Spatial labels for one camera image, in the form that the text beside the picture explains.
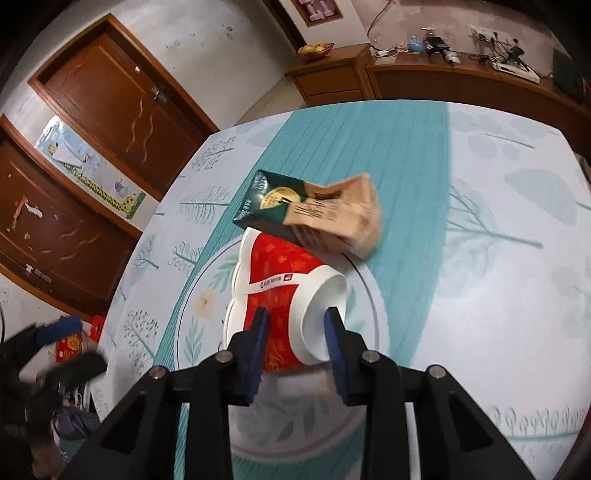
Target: wall socket panel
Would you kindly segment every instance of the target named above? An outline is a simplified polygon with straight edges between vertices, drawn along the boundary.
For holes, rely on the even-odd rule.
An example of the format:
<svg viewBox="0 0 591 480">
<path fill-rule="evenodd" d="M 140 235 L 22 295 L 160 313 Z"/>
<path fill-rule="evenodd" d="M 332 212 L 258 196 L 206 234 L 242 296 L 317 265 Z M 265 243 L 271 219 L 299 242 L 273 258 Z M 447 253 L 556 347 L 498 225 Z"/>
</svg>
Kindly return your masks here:
<svg viewBox="0 0 591 480">
<path fill-rule="evenodd" d="M 492 28 L 475 27 L 474 25 L 470 25 L 468 35 L 477 40 L 481 37 L 484 37 L 486 41 L 498 40 L 509 45 L 513 45 L 515 43 L 513 42 L 513 36 L 506 32 L 501 32 Z"/>
</svg>

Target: children's drawing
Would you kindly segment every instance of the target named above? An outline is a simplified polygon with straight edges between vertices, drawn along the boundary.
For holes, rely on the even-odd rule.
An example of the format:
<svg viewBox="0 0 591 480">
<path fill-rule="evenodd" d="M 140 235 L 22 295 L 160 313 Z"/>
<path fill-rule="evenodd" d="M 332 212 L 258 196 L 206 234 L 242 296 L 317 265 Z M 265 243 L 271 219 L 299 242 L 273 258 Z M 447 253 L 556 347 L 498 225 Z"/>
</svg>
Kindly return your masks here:
<svg viewBox="0 0 591 480">
<path fill-rule="evenodd" d="M 55 115 L 35 144 L 49 160 L 111 210 L 131 220 L 146 198 L 135 183 L 106 161 Z"/>
</svg>

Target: door handle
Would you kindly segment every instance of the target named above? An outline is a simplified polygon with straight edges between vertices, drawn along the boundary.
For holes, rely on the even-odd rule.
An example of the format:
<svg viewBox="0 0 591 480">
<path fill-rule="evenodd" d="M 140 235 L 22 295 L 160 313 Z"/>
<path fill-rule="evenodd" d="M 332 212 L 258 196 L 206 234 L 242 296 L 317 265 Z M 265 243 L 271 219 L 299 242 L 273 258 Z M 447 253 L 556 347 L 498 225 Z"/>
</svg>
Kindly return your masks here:
<svg viewBox="0 0 591 480">
<path fill-rule="evenodd" d="M 162 90 L 160 90 L 158 87 L 153 86 L 152 93 L 154 94 L 154 101 L 160 100 L 162 103 L 166 103 L 166 101 L 168 101 L 168 97 L 166 97 L 166 95 L 163 94 Z"/>
</svg>

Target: wooden drawer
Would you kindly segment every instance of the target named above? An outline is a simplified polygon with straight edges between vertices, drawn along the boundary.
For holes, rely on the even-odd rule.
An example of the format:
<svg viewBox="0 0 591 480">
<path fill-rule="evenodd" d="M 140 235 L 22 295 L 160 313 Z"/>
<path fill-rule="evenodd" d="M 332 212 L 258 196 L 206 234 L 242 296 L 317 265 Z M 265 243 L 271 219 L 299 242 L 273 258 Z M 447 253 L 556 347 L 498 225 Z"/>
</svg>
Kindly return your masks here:
<svg viewBox="0 0 591 480">
<path fill-rule="evenodd" d="M 306 97 L 308 106 L 329 105 L 331 103 L 358 102 L 363 100 L 361 90 L 349 90 L 347 92 L 323 93 Z"/>
<path fill-rule="evenodd" d="M 349 66 L 306 73 L 295 79 L 305 96 L 360 88 L 355 72 Z"/>
</svg>

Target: gold circular logo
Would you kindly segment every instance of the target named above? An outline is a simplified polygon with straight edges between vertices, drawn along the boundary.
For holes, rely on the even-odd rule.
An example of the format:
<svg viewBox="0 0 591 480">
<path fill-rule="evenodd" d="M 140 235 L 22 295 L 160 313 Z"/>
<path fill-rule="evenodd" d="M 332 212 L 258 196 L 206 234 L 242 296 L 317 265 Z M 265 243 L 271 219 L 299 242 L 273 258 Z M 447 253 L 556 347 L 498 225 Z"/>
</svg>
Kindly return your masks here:
<svg viewBox="0 0 591 480">
<path fill-rule="evenodd" d="M 261 200 L 259 208 L 264 210 L 266 208 L 273 208 L 281 205 L 282 203 L 299 203 L 301 201 L 300 196 L 295 190 L 289 187 L 275 187 Z"/>
</svg>

